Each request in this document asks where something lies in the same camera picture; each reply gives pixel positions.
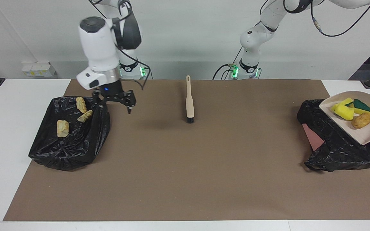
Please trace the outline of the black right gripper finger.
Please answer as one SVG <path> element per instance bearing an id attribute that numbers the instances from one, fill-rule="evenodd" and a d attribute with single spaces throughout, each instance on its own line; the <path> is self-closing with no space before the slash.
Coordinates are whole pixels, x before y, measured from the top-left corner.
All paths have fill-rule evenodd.
<path id="1" fill-rule="evenodd" d="M 126 106 L 128 114 L 131 114 L 132 109 L 136 105 L 136 97 L 134 91 L 122 92 L 122 104 Z"/>
<path id="2" fill-rule="evenodd" d="M 108 111 L 107 98 L 101 98 L 100 91 L 92 91 L 92 97 L 95 105 L 97 105 L 100 108 L 103 108 L 105 111 Z"/>

